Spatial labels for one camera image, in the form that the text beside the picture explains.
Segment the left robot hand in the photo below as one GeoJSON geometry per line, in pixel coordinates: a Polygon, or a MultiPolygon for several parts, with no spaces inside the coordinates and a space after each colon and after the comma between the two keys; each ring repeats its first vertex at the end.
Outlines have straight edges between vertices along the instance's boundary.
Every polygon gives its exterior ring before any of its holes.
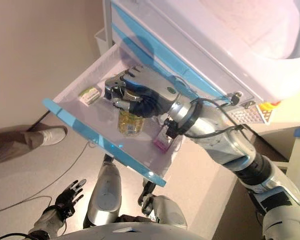
{"type": "Polygon", "coordinates": [[[82,191],[86,182],[86,179],[75,180],[56,198],[55,206],[64,216],[70,217],[75,213],[74,206],[84,197],[82,191]]]}

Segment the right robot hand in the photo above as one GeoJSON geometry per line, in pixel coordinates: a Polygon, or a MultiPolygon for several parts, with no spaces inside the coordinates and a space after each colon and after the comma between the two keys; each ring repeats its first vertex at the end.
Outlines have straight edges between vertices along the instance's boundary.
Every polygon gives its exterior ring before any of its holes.
{"type": "Polygon", "coordinates": [[[167,113],[180,93],[161,74],[136,65],[104,82],[104,97],[113,106],[142,118],[167,113]]]}

